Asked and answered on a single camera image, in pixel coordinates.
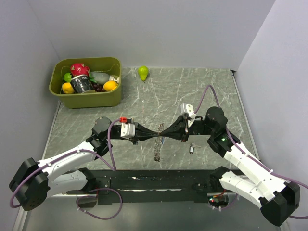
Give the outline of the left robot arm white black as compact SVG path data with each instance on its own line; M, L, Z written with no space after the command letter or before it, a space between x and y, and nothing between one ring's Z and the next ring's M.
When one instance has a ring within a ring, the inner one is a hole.
M30 211L59 193L72 190L90 193L95 189L95 178L80 165L100 159L115 171L112 139L137 144L159 134L133 119L121 117L112 122L107 117L100 117L95 121L91 135L76 147L47 159L23 161L9 184L13 193L9 205Z

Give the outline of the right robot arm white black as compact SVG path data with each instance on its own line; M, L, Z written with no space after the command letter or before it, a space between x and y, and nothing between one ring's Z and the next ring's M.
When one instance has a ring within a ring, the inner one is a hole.
M210 107L200 119L190 104L184 104L182 114L160 134L182 142L190 135L209 135L209 147L235 165L243 175L220 167L213 172L211 188L232 191L256 205L273 225L282 225L299 207L300 187L293 181L273 173L254 157L245 145L227 129L227 118L220 107Z

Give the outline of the metal disc with key rings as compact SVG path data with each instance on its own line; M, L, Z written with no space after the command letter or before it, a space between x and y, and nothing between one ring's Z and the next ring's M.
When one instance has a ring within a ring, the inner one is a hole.
M158 133L161 133L164 130L164 123L160 124L158 126ZM156 162L160 162L160 150L161 150L161 146L162 146L162 140L164 137L162 136L158 136L155 139L155 145L154 145L154 155L153 155L153 159Z

